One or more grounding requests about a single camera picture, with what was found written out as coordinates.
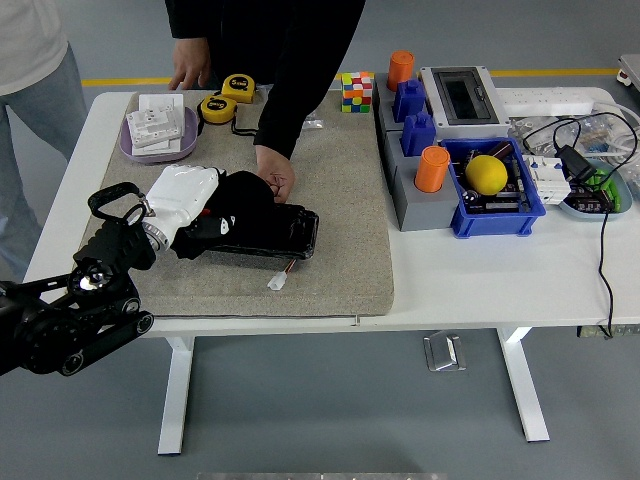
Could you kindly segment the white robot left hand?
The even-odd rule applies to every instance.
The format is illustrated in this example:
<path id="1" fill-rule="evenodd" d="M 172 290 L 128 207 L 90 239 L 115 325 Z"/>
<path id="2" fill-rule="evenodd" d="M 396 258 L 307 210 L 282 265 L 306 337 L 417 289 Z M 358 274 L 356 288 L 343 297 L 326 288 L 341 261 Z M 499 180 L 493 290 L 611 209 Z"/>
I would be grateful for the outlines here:
<path id="1" fill-rule="evenodd" d="M 180 228 L 189 226 L 205 208 L 225 170 L 170 165 L 155 181 L 146 201 L 142 225 L 156 250 L 168 249 Z"/>

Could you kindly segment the person's left hand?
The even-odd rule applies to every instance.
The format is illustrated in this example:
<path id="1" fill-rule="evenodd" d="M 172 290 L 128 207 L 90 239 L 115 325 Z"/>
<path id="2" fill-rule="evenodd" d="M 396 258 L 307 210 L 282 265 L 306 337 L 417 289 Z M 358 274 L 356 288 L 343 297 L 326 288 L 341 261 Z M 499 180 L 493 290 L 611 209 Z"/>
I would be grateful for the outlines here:
<path id="1" fill-rule="evenodd" d="M 285 203 L 294 187 L 296 176 L 290 161 L 277 151 L 255 146 L 257 175 L 271 189 L 276 203 Z"/>

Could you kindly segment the person's right hand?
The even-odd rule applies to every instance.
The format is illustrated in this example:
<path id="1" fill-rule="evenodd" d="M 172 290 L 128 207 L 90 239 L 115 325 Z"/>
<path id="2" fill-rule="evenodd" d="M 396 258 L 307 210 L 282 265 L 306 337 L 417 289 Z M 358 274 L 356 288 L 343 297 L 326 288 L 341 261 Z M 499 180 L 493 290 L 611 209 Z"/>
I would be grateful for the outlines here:
<path id="1" fill-rule="evenodd" d="M 173 55 L 174 73 L 168 89 L 205 88 L 211 75 L 208 41 L 204 37 L 177 39 Z"/>

